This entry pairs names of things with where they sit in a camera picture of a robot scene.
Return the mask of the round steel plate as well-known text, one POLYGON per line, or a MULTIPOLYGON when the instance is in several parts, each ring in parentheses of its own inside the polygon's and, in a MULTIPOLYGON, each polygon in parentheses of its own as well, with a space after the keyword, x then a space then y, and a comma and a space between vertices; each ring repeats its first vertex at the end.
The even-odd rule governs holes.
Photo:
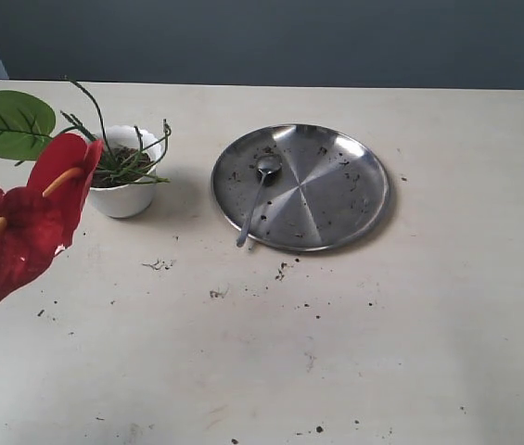
POLYGON ((215 162, 211 192, 235 228, 256 194, 257 161, 268 154, 278 154, 282 168, 264 184, 252 240, 293 252, 340 248, 372 232, 389 212, 390 178, 368 147, 326 127, 281 124, 243 135, 215 162))

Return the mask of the white flower pot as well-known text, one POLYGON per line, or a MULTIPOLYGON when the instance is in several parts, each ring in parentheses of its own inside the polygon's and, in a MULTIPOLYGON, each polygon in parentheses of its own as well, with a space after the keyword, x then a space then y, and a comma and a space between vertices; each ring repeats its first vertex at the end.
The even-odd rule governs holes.
POLYGON ((128 184, 112 187, 92 186, 88 193, 88 202, 100 213, 114 219, 126 219, 144 211, 155 195, 155 184, 166 182, 157 175, 157 167, 168 150, 169 130, 166 137, 157 137, 147 130, 129 125, 114 125, 106 128, 110 147, 114 150, 139 148, 143 143, 144 153, 148 156, 147 168, 143 169, 145 176, 136 178, 128 184))

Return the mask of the steel spoon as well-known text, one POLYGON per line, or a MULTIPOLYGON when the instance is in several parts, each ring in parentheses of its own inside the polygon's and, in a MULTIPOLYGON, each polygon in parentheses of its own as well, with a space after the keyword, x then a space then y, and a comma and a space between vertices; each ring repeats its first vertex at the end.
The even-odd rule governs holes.
POLYGON ((282 168, 282 159, 278 154, 268 154, 260 157, 256 164, 256 169, 260 175, 260 181, 257 186, 255 197, 251 203, 249 212, 241 226, 239 236, 236 240, 236 246, 242 248, 249 236, 249 229, 253 218, 253 213, 260 200, 264 184, 269 176, 278 173, 282 168))

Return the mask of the artificial red anthurium plant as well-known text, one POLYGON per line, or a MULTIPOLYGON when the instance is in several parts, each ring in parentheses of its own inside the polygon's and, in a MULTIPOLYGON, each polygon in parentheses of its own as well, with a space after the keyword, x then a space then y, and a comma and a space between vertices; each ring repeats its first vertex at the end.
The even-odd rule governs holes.
POLYGON ((148 156, 139 148, 114 150, 105 124, 90 130, 42 99, 0 90, 0 159, 30 162, 23 186, 0 187, 0 302, 43 274, 72 244, 92 186, 128 184, 145 176, 148 156))

